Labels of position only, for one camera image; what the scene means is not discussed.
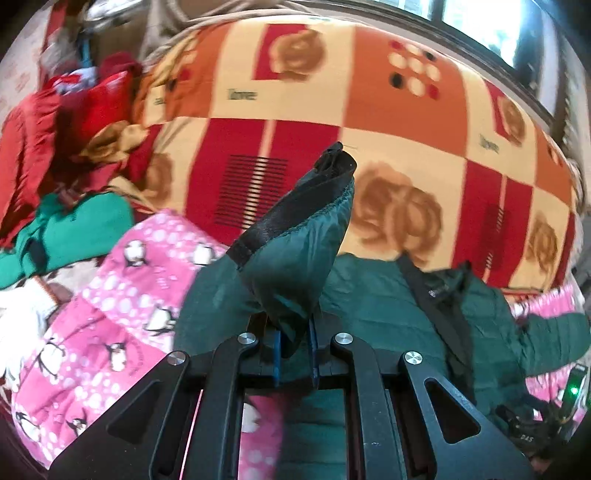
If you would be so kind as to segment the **dark green puffer jacket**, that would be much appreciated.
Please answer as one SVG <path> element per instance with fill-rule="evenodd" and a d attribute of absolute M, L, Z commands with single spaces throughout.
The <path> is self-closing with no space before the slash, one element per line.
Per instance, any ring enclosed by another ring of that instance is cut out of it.
<path fill-rule="evenodd" d="M 351 217 L 353 157 L 341 144 L 325 150 L 308 172 L 315 192 L 339 186 L 339 198 L 306 222 L 291 191 L 201 269 L 177 320 L 174 345 L 190 354 L 211 351 L 249 317 L 280 320 L 290 350 L 284 380 L 304 377 L 304 316 L 318 308 L 339 327 L 378 349 L 417 350 L 476 407 L 493 417 L 499 405 L 522 409 L 528 377 L 579 359 L 590 345 L 586 316 L 531 316 L 518 325 L 502 293 L 469 268 L 424 272 L 408 257 L 394 261 L 339 253 Z"/>

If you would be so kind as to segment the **red clothes pile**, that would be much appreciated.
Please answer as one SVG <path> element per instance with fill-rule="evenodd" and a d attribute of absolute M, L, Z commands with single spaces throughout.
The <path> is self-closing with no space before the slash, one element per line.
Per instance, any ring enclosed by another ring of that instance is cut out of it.
<path fill-rule="evenodd" d="M 92 86 L 71 72 L 23 99 L 1 128 L 1 245 L 10 248 L 44 196 L 67 207 L 122 176 L 141 183 L 153 128 L 131 120 L 142 68 L 128 53 L 107 57 Z"/>

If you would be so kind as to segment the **pink penguin blanket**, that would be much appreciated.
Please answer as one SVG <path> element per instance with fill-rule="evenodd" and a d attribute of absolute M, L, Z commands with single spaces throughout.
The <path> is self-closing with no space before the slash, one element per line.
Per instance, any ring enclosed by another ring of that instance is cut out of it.
<path fill-rule="evenodd" d="M 170 212 L 124 234 L 22 370 L 13 422 L 43 468 L 175 347 L 188 290 L 223 255 L 222 245 Z M 345 452 L 338 392 L 247 400 L 243 479 L 342 479 Z"/>

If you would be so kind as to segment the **teal green garment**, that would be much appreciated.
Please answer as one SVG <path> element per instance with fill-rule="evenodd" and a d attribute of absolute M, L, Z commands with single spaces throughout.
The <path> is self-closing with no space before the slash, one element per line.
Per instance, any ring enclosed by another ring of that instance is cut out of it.
<path fill-rule="evenodd" d="M 130 204 L 115 193 L 87 196 L 71 210 L 49 194 L 14 244 L 1 250 L 1 287 L 104 256 L 133 225 Z"/>

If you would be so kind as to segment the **orange red rose blanket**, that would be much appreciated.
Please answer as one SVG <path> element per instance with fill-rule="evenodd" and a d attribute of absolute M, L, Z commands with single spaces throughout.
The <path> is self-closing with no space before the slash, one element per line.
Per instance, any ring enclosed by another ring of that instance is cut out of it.
<path fill-rule="evenodd" d="M 566 277 L 577 216 L 560 149 L 495 84 L 404 37 L 308 16 L 206 27 L 150 68 L 132 118 L 156 132 L 145 197 L 223 244 L 341 143 L 358 165 L 342 252 L 467 261 L 517 294 Z"/>

